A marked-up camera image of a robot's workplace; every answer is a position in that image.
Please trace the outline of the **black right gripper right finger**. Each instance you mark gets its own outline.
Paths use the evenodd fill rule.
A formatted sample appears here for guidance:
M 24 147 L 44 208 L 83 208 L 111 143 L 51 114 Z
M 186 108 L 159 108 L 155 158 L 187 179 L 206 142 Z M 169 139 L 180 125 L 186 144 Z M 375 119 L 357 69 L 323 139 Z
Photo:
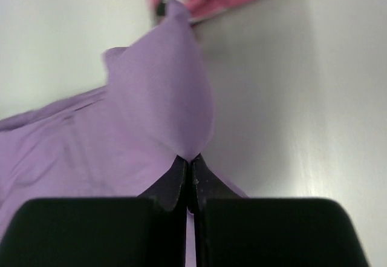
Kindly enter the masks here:
M 198 266 L 368 266 L 347 212 L 324 198 L 246 198 L 197 156 L 189 210 Z

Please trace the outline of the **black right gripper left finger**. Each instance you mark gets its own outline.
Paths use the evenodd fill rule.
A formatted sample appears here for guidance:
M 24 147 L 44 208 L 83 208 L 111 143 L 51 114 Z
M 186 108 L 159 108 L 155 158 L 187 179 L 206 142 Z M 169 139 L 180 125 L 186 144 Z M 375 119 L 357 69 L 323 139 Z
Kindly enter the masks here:
M 184 266 L 187 162 L 137 197 L 25 202 L 1 241 L 2 266 Z

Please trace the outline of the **purple trousers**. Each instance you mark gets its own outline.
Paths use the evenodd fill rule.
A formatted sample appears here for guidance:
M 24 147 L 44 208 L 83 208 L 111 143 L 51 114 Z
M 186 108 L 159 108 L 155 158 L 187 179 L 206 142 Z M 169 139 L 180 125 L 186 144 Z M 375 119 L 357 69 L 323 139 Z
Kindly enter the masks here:
M 105 86 L 1 121 L 1 241 L 18 209 L 46 198 L 137 197 L 213 136 L 214 107 L 188 9 L 103 55 Z M 186 195 L 186 261 L 197 266 Z

